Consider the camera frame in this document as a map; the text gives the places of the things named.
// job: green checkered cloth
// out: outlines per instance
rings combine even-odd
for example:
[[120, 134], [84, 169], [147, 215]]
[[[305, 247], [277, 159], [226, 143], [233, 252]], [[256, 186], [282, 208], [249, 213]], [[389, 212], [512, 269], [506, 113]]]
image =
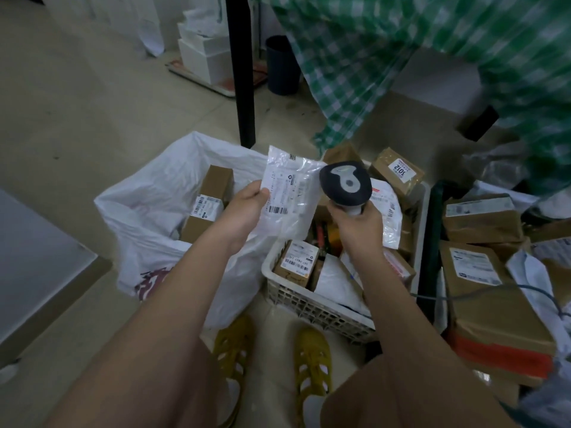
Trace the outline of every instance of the green checkered cloth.
[[534, 193], [571, 184], [571, 0], [257, 1], [273, 7], [327, 118], [320, 150], [353, 136], [422, 46], [478, 65], [501, 125], [532, 153]]

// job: foot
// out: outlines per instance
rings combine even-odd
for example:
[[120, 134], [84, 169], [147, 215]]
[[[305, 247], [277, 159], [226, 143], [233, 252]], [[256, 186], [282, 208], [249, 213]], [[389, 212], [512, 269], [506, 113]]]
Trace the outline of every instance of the foot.
[[238, 415], [244, 376], [250, 364], [256, 330], [252, 319], [243, 314], [225, 329], [218, 332], [212, 354], [228, 382], [232, 412], [221, 428], [232, 426]]
[[331, 391], [331, 351], [321, 332], [311, 327], [299, 331], [294, 345], [294, 367], [297, 425], [319, 426], [321, 405]]

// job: hand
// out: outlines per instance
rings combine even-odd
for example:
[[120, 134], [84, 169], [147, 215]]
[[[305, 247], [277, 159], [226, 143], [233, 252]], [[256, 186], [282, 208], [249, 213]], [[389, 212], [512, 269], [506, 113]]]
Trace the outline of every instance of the hand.
[[343, 249], [353, 263], [369, 257], [377, 249], [382, 251], [382, 215], [371, 201], [365, 204], [363, 213], [356, 216], [347, 215], [333, 201], [327, 203], [327, 209], [339, 227]]
[[224, 213], [211, 226], [213, 231], [218, 231], [224, 240], [230, 242], [230, 255], [242, 249], [248, 234], [260, 220], [261, 209], [269, 200], [269, 190], [260, 190], [260, 185], [261, 180], [253, 181], [234, 195]]

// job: white plastic basket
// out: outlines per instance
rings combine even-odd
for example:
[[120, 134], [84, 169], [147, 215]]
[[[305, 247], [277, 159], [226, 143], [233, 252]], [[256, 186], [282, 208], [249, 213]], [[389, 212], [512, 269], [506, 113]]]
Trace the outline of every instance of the white plastic basket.
[[[430, 186], [419, 183], [408, 196], [413, 205], [411, 218], [413, 225], [415, 250], [411, 255], [416, 275], [410, 284], [410, 292], [418, 292], [420, 264], [423, 257], [424, 231], [428, 214]], [[268, 297], [275, 305], [282, 305], [293, 311], [298, 317], [311, 324], [317, 324], [324, 330], [335, 331], [351, 342], [365, 343], [376, 340], [373, 321], [355, 311], [345, 308], [321, 295], [276, 275], [273, 270], [287, 240], [278, 239], [269, 251], [261, 266], [261, 273], [268, 280]]]

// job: black cable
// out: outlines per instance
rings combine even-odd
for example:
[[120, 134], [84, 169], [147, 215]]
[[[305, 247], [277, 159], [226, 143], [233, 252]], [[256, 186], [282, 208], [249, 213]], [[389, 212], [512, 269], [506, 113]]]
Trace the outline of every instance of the black cable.
[[555, 305], [555, 308], [557, 309], [557, 315], [559, 315], [559, 317], [571, 317], [571, 314], [567, 314], [567, 312], [563, 312], [563, 309], [561, 309], [561, 307], [559, 306], [559, 303], [557, 303], [557, 300], [550, 295], [547, 291], [542, 290], [541, 288], [537, 288], [537, 287], [532, 287], [531, 285], [494, 285], [494, 286], [490, 286], [490, 287], [486, 287], [486, 288], [481, 288], [479, 290], [470, 292], [470, 293], [466, 293], [465, 295], [456, 295], [456, 296], [452, 296], [452, 297], [432, 297], [430, 295], [416, 295], [414, 293], [411, 293], [410, 295], [414, 296], [414, 297], [419, 297], [421, 299], [428, 299], [428, 300], [444, 300], [444, 301], [451, 301], [451, 300], [463, 300], [463, 299], [471, 299], [472, 297], [477, 297], [479, 295], [483, 295], [484, 293], [488, 293], [489, 291], [495, 290], [495, 289], [508, 289], [508, 290], [514, 290], [514, 289], [519, 289], [519, 288], [523, 288], [525, 290], [533, 290], [533, 291], [537, 291], [538, 293], [541, 293], [542, 295], [546, 296], [547, 298], [549, 298], [551, 300], [551, 302], [553, 302], [553, 305]]

